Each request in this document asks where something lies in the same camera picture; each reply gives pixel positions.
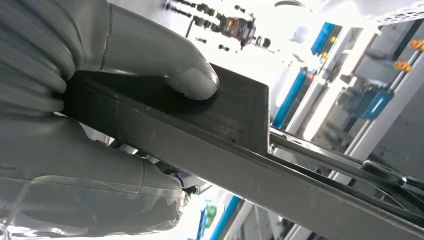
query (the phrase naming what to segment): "industrial machine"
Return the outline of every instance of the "industrial machine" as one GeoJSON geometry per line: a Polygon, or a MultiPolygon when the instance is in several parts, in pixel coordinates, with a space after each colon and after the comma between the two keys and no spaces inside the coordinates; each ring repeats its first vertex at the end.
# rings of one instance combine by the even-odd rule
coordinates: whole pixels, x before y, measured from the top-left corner
{"type": "Polygon", "coordinates": [[[164,163],[330,239],[424,238],[421,181],[270,128],[268,87],[207,63],[183,37],[103,0],[0,4],[6,239],[170,229],[198,190],[164,163]],[[88,139],[78,122],[138,155],[88,139]]]}
{"type": "Polygon", "coordinates": [[[192,24],[194,23],[196,26],[202,27],[205,30],[236,39],[240,42],[241,50],[249,44],[264,49],[267,49],[271,45],[269,38],[255,36],[256,26],[253,13],[246,14],[246,10],[239,5],[234,6],[234,9],[239,12],[234,16],[231,13],[220,12],[205,3],[196,4],[186,0],[173,1],[193,9],[191,13],[184,12],[171,2],[168,2],[165,6],[167,10],[192,18],[185,35],[186,38],[189,36],[192,24]]]}

